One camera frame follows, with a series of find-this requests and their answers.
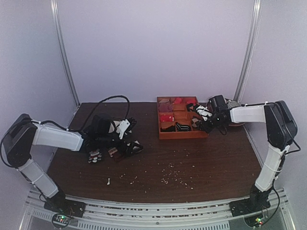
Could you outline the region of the brown argyle sock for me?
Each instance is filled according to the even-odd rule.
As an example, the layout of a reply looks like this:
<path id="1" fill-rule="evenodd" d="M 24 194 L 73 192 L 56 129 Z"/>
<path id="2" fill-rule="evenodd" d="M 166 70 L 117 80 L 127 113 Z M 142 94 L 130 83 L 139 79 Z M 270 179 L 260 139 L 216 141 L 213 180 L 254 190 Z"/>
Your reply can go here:
<path id="1" fill-rule="evenodd" d="M 202 120 L 196 116 L 193 116 L 191 119 L 191 126 L 193 129 L 202 131 Z"/>

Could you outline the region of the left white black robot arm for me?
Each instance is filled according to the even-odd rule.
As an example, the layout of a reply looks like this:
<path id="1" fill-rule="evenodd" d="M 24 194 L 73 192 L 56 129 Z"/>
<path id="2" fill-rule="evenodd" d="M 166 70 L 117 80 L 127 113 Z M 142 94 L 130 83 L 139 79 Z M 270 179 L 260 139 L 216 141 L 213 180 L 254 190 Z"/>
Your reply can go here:
<path id="1" fill-rule="evenodd" d="M 129 141 L 137 121 L 114 120 L 107 114 L 95 115 L 89 126 L 80 130 L 64 128 L 54 121 L 35 121 L 22 114 L 0 141 L 0 158 L 35 186 L 59 213 L 69 209 L 65 193 L 33 160 L 32 146 L 49 146 L 85 153 L 88 163 L 102 160 L 104 152 L 116 159 L 133 156 L 143 150 L 138 141 Z"/>

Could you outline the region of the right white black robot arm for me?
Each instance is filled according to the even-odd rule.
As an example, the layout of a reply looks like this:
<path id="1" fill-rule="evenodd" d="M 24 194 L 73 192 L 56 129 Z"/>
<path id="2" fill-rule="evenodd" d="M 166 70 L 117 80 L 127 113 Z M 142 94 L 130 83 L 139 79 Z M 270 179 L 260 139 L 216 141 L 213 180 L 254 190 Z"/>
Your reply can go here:
<path id="1" fill-rule="evenodd" d="M 200 104 L 189 103 L 187 109 L 201 117 L 198 128 L 210 133 L 218 129 L 227 134 L 230 123 L 264 123 L 266 125 L 268 153 L 261 172 L 250 190 L 246 200 L 249 211 L 257 211 L 274 188 L 274 182 L 283 169 L 290 146 L 295 143 L 297 124 L 285 101 L 265 102 L 237 107 L 228 107 L 223 96 L 218 95 L 209 101 L 211 109 Z"/>

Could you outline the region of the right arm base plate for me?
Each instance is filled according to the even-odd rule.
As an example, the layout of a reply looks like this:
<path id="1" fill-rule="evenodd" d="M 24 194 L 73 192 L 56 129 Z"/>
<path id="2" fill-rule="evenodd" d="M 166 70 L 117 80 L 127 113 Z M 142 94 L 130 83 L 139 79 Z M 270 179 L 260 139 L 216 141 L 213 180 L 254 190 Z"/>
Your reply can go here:
<path id="1" fill-rule="evenodd" d="M 267 197 L 261 198 L 251 195 L 249 198 L 230 202 L 229 207 L 232 216 L 237 217 L 261 211 L 263 208 L 270 208 L 271 204 Z"/>

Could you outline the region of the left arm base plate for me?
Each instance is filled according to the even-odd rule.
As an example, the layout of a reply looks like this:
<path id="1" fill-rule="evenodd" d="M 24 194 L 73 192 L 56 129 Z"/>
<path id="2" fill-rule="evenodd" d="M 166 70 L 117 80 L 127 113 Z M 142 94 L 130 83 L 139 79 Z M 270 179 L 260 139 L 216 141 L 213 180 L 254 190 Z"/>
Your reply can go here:
<path id="1" fill-rule="evenodd" d="M 63 214 L 68 217 L 82 218 L 86 204 L 80 201 L 69 199 L 57 199 L 46 197 L 44 209 Z"/>

